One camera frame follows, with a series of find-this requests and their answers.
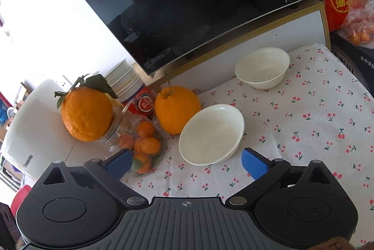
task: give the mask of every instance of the white tablecloth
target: white tablecloth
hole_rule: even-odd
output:
[[[302,47],[289,55],[289,69],[275,88],[262,91],[234,78],[199,95],[203,107],[232,104],[244,116],[242,141],[229,160],[206,167],[190,165],[179,153],[179,137],[169,136],[167,152],[153,173],[142,179],[125,176],[122,181],[149,200],[220,196],[225,201],[253,181],[241,164],[245,147],[293,165],[320,159],[358,210],[351,242],[359,247],[373,240],[373,97],[324,46]]]

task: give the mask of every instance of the white wall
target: white wall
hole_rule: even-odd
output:
[[[21,81],[33,87],[60,75],[75,81],[105,73],[124,58],[134,62],[84,0],[0,0],[0,16],[16,39],[10,47],[0,40],[7,79],[0,78],[0,91],[10,102]],[[6,63],[5,55],[14,60]]]

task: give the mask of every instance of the plastic bag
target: plastic bag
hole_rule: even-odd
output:
[[[343,29],[355,45],[374,41],[374,0],[348,0],[348,14]]]

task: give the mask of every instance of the glass jar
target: glass jar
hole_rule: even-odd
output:
[[[166,142],[163,134],[147,117],[113,108],[113,117],[105,134],[98,139],[111,152],[130,149],[133,155],[131,173],[148,174],[160,162]]]

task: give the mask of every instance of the ribbed rubber surface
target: ribbed rubber surface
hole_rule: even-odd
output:
[[[27,246],[27,250],[37,249]],[[107,237],[82,250],[286,250],[266,237],[245,211],[218,198],[155,198],[125,213]]]

